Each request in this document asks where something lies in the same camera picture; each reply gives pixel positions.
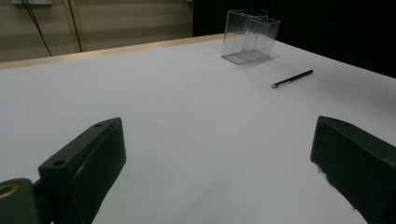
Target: black background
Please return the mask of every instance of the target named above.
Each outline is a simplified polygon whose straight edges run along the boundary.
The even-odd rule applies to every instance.
[[[386,0],[194,0],[193,35],[224,33],[228,10],[267,9],[276,40],[396,78],[396,11]]]

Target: black cable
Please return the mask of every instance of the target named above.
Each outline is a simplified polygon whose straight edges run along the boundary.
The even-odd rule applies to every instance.
[[[38,24],[37,18],[35,17],[35,13],[33,12],[32,8],[30,7],[29,1],[28,0],[21,0],[21,1],[23,3],[23,6],[26,8],[27,13],[29,13],[30,18],[35,23],[35,28],[37,29],[38,33],[40,34],[41,39],[43,40],[43,43],[46,46],[47,51],[49,52],[49,56],[52,56],[52,54],[50,53],[49,46],[47,45],[47,42],[44,39],[43,33],[41,32],[41,28],[40,28],[40,25]]]

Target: transparent container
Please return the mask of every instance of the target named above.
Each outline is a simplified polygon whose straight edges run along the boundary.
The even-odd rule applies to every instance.
[[[229,11],[221,57],[237,64],[270,57],[279,26],[266,10]]]

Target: screw hole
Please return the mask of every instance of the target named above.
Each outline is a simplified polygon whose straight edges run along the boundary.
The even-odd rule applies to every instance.
[[[18,184],[7,184],[0,187],[0,199],[15,193],[19,188],[20,186]]]
[[[56,161],[53,166],[62,166],[66,161]]]

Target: white surface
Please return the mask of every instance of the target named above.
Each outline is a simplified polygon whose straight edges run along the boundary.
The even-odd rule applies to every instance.
[[[319,115],[396,145],[396,80],[276,42],[221,41],[0,71],[0,182],[121,117],[128,161],[94,223],[365,223],[310,162]],[[275,82],[313,69],[278,89]]]

